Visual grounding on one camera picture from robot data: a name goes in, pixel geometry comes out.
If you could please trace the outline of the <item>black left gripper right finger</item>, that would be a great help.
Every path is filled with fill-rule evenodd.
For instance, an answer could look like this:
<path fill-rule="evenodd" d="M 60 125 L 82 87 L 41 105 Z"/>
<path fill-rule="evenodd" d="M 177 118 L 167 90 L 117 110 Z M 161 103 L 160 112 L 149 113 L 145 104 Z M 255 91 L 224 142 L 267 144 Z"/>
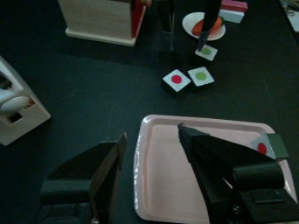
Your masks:
<path fill-rule="evenodd" d="M 237 143 L 177 125 L 209 224 L 280 224 L 299 221 L 299 204 L 285 190 L 277 162 Z"/>

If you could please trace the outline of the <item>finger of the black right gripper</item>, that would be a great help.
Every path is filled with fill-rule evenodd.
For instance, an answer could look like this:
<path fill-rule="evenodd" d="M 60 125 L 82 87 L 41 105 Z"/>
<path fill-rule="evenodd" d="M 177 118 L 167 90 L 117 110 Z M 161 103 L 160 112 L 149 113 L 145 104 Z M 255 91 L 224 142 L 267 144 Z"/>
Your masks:
<path fill-rule="evenodd" d="M 219 13 L 220 13 L 220 3 L 221 3 L 221 0 L 207 0 L 207 8 L 204 11 L 204 18 L 203 18 L 203 27 L 201 27 L 199 43 L 196 48 L 197 51 L 201 50 L 208 40 L 208 36 L 211 34 L 211 28 L 216 23 Z"/>
<path fill-rule="evenodd" d="M 173 6 L 175 0 L 156 0 L 156 10 L 163 27 L 168 49 L 173 50 Z"/>

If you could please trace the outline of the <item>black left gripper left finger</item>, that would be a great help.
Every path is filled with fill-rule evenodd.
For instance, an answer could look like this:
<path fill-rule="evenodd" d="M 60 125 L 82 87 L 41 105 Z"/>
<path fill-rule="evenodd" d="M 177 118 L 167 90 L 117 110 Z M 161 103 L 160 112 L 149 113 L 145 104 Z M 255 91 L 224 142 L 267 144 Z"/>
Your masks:
<path fill-rule="evenodd" d="M 127 134 L 64 162 L 41 183 L 34 224 L 112 224 Z"/>

